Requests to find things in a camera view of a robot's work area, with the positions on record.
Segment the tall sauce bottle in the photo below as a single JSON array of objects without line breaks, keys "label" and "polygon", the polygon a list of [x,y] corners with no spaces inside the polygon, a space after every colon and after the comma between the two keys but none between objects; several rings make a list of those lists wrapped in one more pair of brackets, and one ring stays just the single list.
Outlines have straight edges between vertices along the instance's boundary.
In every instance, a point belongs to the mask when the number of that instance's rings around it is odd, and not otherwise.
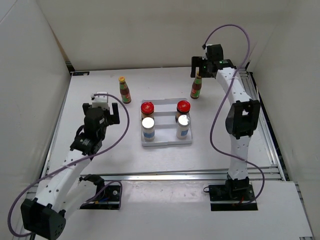
[{"label": "tall sauce bottle", "polygon": [[192,99],[198,99],[200,97],[200,92],[202,88],[202,77],[199,75],[199,72],[196,72],[194,81],[192,83],[190,97]]},{"label": "tall sauce bottle", "polygon": [[119,91],[120,91],[122,102],[124,104],[129,104],[132,101],[132,99],[131,99],[129,87],[126,83],[126,78],[124,76],[120,76],[118,78],[118,81],[119,81]]}]

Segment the silver-lid white shaker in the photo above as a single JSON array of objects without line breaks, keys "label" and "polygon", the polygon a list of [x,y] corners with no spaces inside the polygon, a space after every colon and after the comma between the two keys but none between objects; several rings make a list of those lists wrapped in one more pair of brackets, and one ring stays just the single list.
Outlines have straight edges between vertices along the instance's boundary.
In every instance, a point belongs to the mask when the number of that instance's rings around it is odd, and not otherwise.
[{"label": "silver-lid white shaker", "polygon": [[185,139],[190,129],[191,120],[186,114],[179,116],[177,119],[176,137],[178,139]]},{"label": "silver-lid white shaker", "polygon": [[145,117],[141,125],[144,139],[146,141],[153,141],[155,138],[155,120],[151,117]]}]

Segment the red-lid sauce jar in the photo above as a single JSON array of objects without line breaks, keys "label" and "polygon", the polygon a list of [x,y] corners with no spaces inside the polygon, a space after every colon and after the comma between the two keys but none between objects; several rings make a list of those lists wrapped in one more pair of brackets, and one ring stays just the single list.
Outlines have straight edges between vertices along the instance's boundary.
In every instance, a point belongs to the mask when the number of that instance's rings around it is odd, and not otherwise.
[{"label": "red-lid sauce jar", "polygon": [[191,104],[187,100],[181,100],[177,103],[175,121],[178,121],[178,118],[181,115],[188,115],[191,109]]},{"label": "red-lid sauce jar", "polygon": [[140,106],[140,111],[141,111],[141,119],[142,120],[145,118],[154,119],[155,107],[152,102],[150,102],[150,101],[143,102]]}]

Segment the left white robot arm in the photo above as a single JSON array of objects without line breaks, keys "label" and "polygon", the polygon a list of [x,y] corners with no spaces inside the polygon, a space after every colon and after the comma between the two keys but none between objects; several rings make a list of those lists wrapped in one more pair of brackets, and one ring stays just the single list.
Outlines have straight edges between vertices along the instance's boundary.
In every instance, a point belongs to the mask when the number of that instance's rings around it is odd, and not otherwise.
[{"label": "left white robot arm", "polygon": [[102,147],[108,126],[120,123],[117,103],[84,103],[84,124],[76,132],[73,143],[60,169],[49,174],[50,181],[34,199],[20,206],[26,230],[47,240],[62,234],[73,212],[90,202],[105,199],[106,185],[102,177],[81,172],[92,162]]}]

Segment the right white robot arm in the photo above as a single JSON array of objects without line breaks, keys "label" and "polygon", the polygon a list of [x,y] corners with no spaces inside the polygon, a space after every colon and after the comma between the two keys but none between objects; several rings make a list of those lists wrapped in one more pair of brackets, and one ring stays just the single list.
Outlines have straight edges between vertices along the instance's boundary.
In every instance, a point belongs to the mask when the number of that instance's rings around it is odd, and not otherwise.
[{"label": "right white robot arm", "polygon": [[261,104],[245,91],[241,78],[231,60],[224,59],[220,44],[203,45],[204,56],[191,58],[191,74],[202,78],[215,78],[223,88],[230,103],[225,128],[230,136],[230,166],[224,193],[230,200],[238,199],[249,188],[247,170],[248,149],[258,125]]}]

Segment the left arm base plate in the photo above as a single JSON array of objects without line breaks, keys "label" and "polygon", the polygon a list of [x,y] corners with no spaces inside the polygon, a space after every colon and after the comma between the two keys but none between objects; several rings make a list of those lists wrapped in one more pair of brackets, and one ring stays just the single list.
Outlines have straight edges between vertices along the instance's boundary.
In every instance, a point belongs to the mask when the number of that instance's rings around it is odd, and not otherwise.
[{"label": "left arm base plate", "polygon": [[92,201],[84,203],[81,210],[120,210],[123,184],[121,181],[107,183],[102,193]]}]

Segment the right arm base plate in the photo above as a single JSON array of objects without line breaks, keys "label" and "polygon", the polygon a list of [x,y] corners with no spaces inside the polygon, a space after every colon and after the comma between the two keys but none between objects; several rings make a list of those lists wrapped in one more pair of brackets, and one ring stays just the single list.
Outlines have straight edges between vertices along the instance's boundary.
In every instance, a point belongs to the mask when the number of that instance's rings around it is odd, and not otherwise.
[{"label": "right arm base plate", "polygon": [[258,205],[255,198],[253,186],[240,194],[230,196],[224,184],[208,185],[203,188],[203,192],[209,194],[210,210],[212,212],[237,212],[237,211],[257,211]]}]

